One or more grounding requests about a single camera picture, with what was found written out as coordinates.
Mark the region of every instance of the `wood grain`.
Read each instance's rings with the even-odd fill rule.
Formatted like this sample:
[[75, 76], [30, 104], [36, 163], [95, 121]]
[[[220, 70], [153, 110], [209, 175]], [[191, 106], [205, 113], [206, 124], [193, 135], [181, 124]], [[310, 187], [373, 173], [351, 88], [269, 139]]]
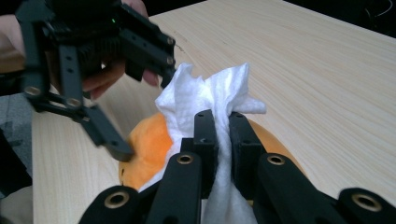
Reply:
[[[396, 204], [396, 40], [277, 0], [209, 0], [150, 18], [177, 42], [177, 63], [208, 77], [250, 64], [249, 115], [321, 191], [361, 187]], [[160, 90], [123, 77], [99, 101], [121, 135], [154, 112]], [[35, 223], [76, 223], [117, 163], [78, 124], [34, 114]]]

